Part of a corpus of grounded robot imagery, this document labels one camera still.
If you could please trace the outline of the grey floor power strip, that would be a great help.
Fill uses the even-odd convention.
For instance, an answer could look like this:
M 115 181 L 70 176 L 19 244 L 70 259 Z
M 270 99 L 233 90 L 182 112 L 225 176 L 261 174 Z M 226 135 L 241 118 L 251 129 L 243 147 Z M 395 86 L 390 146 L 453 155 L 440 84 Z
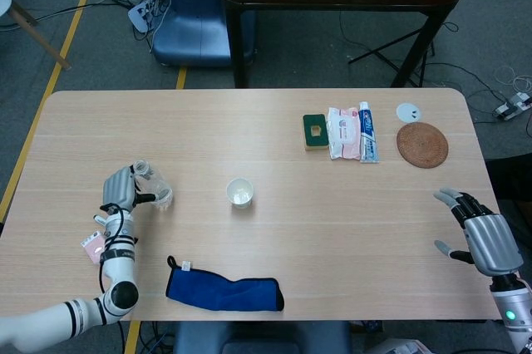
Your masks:
M 532 108 L 532 97 L 524 92 L 517 92 L 507 102 L 495 109 L 499 120 L 508 121 Z

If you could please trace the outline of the white paper cup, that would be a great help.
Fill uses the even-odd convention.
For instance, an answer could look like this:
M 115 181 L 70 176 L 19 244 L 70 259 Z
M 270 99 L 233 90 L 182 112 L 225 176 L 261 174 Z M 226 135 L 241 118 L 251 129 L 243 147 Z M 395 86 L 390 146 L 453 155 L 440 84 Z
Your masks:
M 252 203 L 254 187 L 245 178 L 232 179 L 226 187 L 229 202 L 237 209 L 245 209 Z

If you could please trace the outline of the white power strip with plugs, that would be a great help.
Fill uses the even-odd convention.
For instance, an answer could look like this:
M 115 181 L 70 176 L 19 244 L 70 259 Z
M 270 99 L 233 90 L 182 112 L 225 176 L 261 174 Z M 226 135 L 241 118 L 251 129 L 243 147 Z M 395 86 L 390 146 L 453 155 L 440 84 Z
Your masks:
M 128 18 L 133 28 L 139 33 L 151 32 L 161 20 L 165 4 L 156 0 L 145 0 L 128 11 Z

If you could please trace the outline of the brown woven round coaster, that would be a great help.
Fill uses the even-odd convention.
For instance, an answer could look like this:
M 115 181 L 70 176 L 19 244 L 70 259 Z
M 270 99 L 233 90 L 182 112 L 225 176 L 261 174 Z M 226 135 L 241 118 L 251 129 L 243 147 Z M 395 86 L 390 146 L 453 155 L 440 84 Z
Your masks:
M 435 126 L 424 122 L 404 125 L 396 137 L 397 149 L 411 165 L 432 169 L 442 165 L 449 153 L 444 134 Z

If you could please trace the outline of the clear plastic bottle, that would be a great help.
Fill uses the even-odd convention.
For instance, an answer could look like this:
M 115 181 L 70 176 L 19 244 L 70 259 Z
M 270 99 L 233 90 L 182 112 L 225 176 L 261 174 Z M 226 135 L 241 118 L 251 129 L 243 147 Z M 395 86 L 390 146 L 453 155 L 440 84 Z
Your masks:
M 147 160 L 137 160 L 133 164 L 135 186 L 140 194 L 153 194 L 152 204 L 159 210 L 166 210 L 173 200 L 173 190 L 161 173 Z

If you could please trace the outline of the blue and white toothpaste tube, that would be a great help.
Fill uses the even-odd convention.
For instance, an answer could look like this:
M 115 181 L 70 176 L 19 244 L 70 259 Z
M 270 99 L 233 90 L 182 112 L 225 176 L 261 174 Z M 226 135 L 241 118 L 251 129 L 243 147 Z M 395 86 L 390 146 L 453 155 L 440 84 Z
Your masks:
M 361 123 L 361 155 L 362 163 L 376 164 L 379 162 L 377 139 L 374 130 L 372 112 L 366 101 L 359 103 L 359 119 Z

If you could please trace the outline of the green and yellow sponge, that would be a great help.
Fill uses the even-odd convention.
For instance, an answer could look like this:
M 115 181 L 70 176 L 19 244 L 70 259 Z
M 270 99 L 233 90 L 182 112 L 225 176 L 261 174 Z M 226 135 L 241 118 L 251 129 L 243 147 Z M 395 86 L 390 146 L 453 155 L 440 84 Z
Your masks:
M 327 122 L 324 114 L 303 115 L 305 150 L 323 150 L 329 146 Z

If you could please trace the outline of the small pink tissue pack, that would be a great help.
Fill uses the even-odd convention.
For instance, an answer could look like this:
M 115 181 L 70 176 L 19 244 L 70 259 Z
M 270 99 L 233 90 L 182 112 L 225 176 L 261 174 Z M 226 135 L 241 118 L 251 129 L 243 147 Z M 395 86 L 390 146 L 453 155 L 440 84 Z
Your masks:
M 93 264 L 99 264 L 101 254 L 105 251 L 105 239 L 100 231 L 96 231 L 81 242 L 87 257 Z

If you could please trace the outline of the black object beside table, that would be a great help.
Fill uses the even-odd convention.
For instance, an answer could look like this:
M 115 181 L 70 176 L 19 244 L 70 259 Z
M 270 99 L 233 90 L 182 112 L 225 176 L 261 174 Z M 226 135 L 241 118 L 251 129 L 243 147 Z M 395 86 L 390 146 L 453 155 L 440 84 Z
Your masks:
M 485 162 L 497 199 L 532 203 L 532 153 Z

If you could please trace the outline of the white round table grommet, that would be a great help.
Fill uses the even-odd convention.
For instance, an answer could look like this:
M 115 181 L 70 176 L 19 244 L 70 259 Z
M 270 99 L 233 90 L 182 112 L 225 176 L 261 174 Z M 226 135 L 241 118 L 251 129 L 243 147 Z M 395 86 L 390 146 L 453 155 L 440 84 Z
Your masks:
M 399 120 L 407 124 L 418 122 L 422 117 L 421 110 L 416 105 L 406 102 L 397 106 L 396 114 Z

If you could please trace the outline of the blue cloth with black trim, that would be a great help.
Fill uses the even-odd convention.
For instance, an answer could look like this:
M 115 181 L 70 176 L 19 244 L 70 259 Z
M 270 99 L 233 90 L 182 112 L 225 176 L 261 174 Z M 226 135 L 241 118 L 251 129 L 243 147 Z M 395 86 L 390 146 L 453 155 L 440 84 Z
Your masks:
M 176 302 L 210 311 L 281 312 L 284 297 L 274 278 L 229 280 L 210 271 L 179 265 L 167 257 L 170 276 L 165 295 Z

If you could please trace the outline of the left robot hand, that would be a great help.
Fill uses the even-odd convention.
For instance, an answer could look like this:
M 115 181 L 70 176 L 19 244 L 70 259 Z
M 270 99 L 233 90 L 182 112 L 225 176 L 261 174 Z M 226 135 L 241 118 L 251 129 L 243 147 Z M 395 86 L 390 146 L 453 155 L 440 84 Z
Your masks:
M 100 209 L 109 215 L 116 214 L 120 210 L 131 212 L 136 205 L 155 202 L 155 199 L 154 194 L 137 192 L 133 169 L 131 166 L 126 166 L 105 181 Z

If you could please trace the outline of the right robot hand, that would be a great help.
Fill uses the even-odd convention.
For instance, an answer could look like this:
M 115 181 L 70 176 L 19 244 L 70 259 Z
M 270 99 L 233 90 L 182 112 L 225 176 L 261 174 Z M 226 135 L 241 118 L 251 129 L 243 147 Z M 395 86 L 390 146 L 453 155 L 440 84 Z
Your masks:
M 451 211 L 464 234 L 468 249 L 453 249 L 436 240 L 436 248 L 448 258 L 475 265 L 493 278 L 515 273 L 523 265 L 514 235 L 505 217 L 496 214 L 466 192 L 442 188 L 433 196 Z

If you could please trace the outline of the pink wet wipes pack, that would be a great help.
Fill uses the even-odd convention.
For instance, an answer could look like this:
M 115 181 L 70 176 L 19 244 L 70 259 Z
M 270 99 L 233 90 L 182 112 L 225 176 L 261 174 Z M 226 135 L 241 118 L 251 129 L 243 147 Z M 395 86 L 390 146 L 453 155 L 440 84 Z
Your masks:
M 332 160 L 359 160 L 361 156 L 361 124 L 358 109 L 328 108 L 327 128 L 329 154 Z

